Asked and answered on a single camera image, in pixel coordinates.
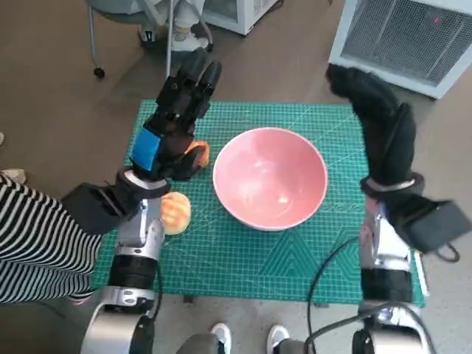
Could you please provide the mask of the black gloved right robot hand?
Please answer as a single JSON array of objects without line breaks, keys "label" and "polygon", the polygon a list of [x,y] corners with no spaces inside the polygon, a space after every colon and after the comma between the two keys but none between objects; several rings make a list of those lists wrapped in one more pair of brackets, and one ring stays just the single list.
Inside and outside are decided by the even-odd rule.
[{"label": "black gloved right robot hand", "polygon": [[411,181],[416,124],[410,104],[370,72],[330,64],[326,78],[361,123],[369,177],[385,187]]}]

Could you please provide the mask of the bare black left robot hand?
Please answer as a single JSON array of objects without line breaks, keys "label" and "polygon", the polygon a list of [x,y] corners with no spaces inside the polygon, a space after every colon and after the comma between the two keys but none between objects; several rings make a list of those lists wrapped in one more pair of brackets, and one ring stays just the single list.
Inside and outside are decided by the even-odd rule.
[{"label": "bare black left robot hand", "polygon": [[191,52],[169,76],[131,151],[133,171],[141,178],[185,181],[201,169],[205,148],[192,147],[195,122],[204,117],[221,76],[222,65],[208,63],[204,49]]}]

